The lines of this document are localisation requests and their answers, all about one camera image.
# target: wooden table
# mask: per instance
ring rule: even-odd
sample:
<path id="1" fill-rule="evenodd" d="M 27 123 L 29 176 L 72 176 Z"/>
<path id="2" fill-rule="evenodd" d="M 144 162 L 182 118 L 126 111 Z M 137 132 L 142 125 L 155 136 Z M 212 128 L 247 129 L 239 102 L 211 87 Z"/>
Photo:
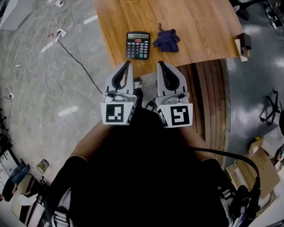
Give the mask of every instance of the wooden table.
<path id="1" fill-rule="evenodd" d="M 239 57 L 234 39 L 241 24 L 228 0 L 94 0 L 111 63 L 126 61 L 126 33 L 151 34 L 148 60 L 132 60 L 134 75 L 156 71 L 158 61 L 175 67 L 214 59 Z M 161 52 L 152 43 L 164 30 L 174 28 L 179 52 Z"/>

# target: floor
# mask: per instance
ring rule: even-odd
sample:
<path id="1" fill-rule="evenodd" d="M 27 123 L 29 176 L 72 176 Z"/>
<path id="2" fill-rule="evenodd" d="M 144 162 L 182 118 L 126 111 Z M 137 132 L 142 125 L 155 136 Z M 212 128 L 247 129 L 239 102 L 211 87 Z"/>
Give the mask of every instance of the floor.
<path id="1" fill-rule="evenodd" d="M 231 96 L 231 130 L 228 151 L 244 154 L 254 137 L 263 136 L 276 127 L 260 121 L 266 109 L 266 95 L 275 100 L 272 91 L 279 92 L 279 101 L 284 104 L 284 44 L 269 22 L 263 4 L 248 8 L 250 19 L 241 24 L 252 39 L 251 57 L 248 62 L 227 59 Z M 227 159 L 226 165 L 232 164 Z"/>
<path id="2" fill-rule="evenodd" d="M 30 164 L 32 174 L 41 179 L 36 165 L 46 159 L 49 167 L 45 178 L 51 182 L 76 144 L 101 119 L 102 95 L 91 83 L 83 68 L 59 45 L 48 48 L 48 69 L 59 83 L 62 96 L 52 98 L 44 84 L 45 39 L 52 16 L 58 11 L 56 0 L 37 0 L 34 11 L 15 32 L 0 33 L 0 96 L 13 92 L 9 134 L 13 140 L 15 156 Z M 85 20 L 96 15 L 92 0 L 68 0 L 62 11 L 67 36 L 61 43 L 90 73 L 101 91 L 108 74 L 112 71 L 103 41 L 99 21 Z M 49 34 L 56 35 L 51 25 Z M 28 48 L 35 49 L 28 55 Z M 155 86 L 154 75 L 144 78 L 144 83 Z M 50 75 L 46 84 L 52 96 L 60 96 L 60 90 Z M 10 101 L 2 106 L 8 116 Z"/>

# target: gray floor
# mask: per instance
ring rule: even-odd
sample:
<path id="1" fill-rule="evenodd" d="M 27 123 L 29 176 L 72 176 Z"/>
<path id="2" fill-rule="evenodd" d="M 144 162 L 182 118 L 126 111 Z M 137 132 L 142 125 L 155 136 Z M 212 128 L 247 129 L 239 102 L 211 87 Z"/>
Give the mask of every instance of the gray floor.
<path id="1" fill-rule="evenodd" d="M 36 165 L 46 159 L 50 166 L 44 176 L 52 181 L 65 160 L 80 139 L 101 119 L 101 94 L 91 83 L 82 67 L 77 64 L 58 44 L 48 48 L 48 69 L 52 77 L 58 81 L 62 96 L 52 98 L 44 85 L 44 54 L 48 26 L 52 16 L 58 11 L 54 5 L 56 0 L 37 0 L 34 11 L 15 32 L 0 33 L 0 81 L 1 97 L 15 94 L 12 100 L 9 134 L 14 142 L 13 152 L 17 158 L 32 167 L 32 173 L 40 178 Z M 94 15 L 92 0 L 68 0 L 62 12 L 65 23 L 62 28 L 67 36 L 62 44 L 75 58 L 82 62 L 101 91 L 104 90 L 105 79 L 112 71 L 99 21 L 84 24 Z M 56 26 L 51 26 L 49 34 L 56 35 Z M 24 72 L 28 47 L 39 43 L 28 56 L 26 73 Z M 56 82 L 47 73 L 47 85 L 52 96 L 59 96 Z M 155 86 L 154 75 L 144 78 L 146 87 Z M 8 116 L 10 101 L 1 103 Z M 64 110 L 78 109 L 73 113 L 59 116 Z"/>
<path id="2" fill-rule="evenodd" d="M 284 44 L 269 22 L 262 4 L 250 6 L 248 12 L 249 21 L 241 20 L 241 24 L 244 32 L 252 38 L 251 58 L 248 62 L 226 60 L 231 96 L 228 151 L 238 154 L 247 152 L 254 137 L 263 136 L 276 127 L 260 121 L 259 117 L 267 106 L 265 96 L 270 95 L 275 100 L 272 94 L 275 89 L 279 92 L 279 101 L 284 104 Z M 231 159 L 227 159 L 226 165 L 229 164 L 232 164 Z"/>

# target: purple cloth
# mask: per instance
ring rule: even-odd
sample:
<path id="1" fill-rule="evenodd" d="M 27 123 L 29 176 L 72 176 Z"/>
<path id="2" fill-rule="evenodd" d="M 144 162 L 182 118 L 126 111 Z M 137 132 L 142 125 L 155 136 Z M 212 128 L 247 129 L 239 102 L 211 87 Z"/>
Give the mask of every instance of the purple cloth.
<path id="1" fill-rule="evenodd" d="M 160 47 L 162 52 L 179 52 L 177 43 L 180 41 L 176 30 L 161 31 L 158 33 L 159 38 L 153 42 L 154 47 Z"/>

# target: calculator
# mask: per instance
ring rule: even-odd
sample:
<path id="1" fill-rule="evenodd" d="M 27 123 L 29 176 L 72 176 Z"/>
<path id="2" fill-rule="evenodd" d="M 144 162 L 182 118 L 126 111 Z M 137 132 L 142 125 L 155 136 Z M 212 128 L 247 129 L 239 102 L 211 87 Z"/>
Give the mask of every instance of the calculator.
<path id="1" fill-rule="evenodd" d="M 146 60 L 149 57 L 150 33 L 131 31 L 126 35 L 126 58 Z"/>

